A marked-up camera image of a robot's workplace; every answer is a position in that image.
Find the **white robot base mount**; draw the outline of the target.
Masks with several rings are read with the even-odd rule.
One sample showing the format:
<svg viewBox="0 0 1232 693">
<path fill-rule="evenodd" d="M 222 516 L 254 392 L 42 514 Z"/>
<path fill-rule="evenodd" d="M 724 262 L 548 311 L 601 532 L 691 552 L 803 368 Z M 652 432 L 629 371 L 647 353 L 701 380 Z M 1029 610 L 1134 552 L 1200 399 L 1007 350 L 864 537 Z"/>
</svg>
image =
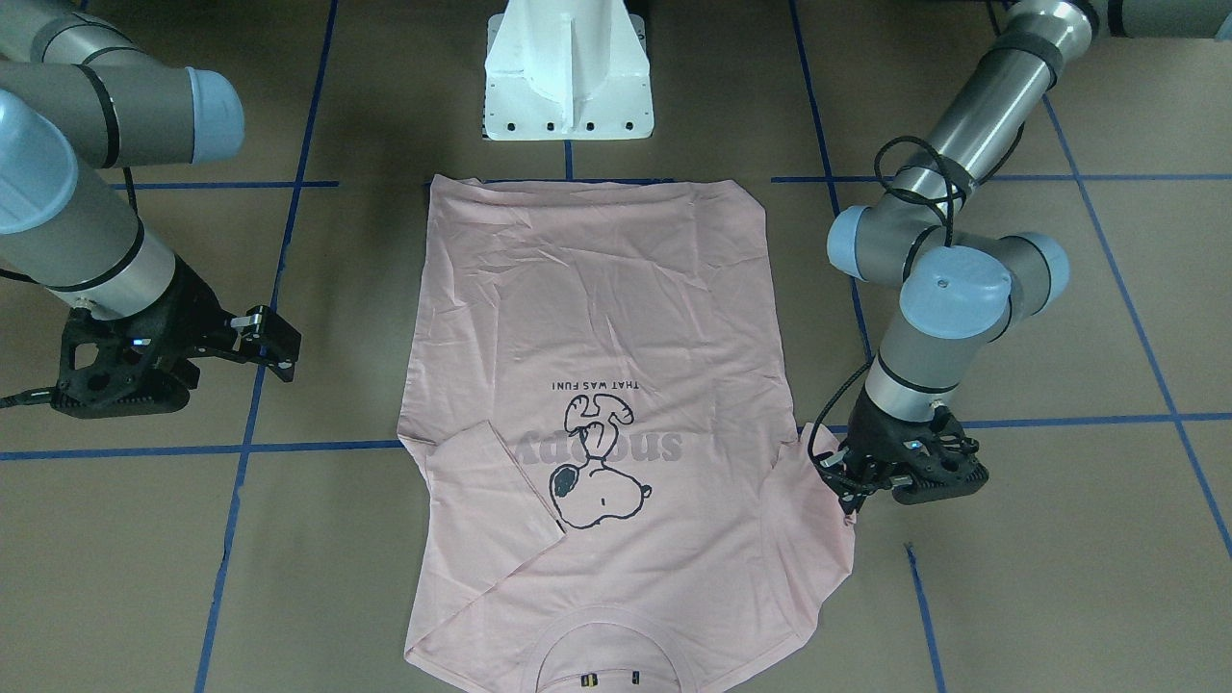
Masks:
<svg viewBox="0 0 1232 693">
<path fill-rule="evenodd" d="M 625 1 L 510 1 L 487 22 L 489 141 L 642 141 L 655 131 L 644 14 Z"/>
</svg>

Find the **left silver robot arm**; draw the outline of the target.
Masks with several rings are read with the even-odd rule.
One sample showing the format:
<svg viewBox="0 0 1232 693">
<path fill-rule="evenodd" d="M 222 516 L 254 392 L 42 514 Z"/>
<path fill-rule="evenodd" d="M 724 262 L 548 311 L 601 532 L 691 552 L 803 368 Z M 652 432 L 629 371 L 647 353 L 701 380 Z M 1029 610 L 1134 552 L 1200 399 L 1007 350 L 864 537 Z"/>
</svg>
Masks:
<svg viewBox="0 0 1232 693">
<path fill-rule="evenodd" d="M 950 402 L 977 351 L 1050 307 L 1069 282 L 1060 243 L 1039 233 L 958 231 L 975 192 L 1007 162 L 1064 68 L 1101 37 L 1230 39 L 1227 1 L 1015 1 L 936 127 L 903 137 L 910 157 L 872 206 L 837 215 L 829 261 L 897 289 L 898 312 L 860 369 L 862 385 L 835 453 L 816 469 L 855 515 L 880 490 L 902 504 L 958 499 L 989 478 L 978 441 Z"/>
</svg>

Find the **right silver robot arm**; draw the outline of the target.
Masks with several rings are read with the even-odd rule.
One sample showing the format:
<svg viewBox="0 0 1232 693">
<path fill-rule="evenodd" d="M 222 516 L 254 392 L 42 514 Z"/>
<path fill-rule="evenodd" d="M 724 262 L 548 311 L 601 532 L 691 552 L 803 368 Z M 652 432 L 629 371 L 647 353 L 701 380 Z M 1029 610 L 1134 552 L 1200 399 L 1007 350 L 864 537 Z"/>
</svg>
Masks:
<svg viewBox="0 0 1232 693">
<path fill-rule="evenodd" d="M 136 184 L 100 171 L 224 162 L 245 141 L 241 97 L 216 72 L 168 67 L 69 1 L 2 4 L 5 279 L 69 308 L 53 385 L 2 398 L 79 420 L 188 404 L 201 358 L 294 380 L 302 337 L 269 305 L 245 313 L 140 218 Z"/>
</svg>

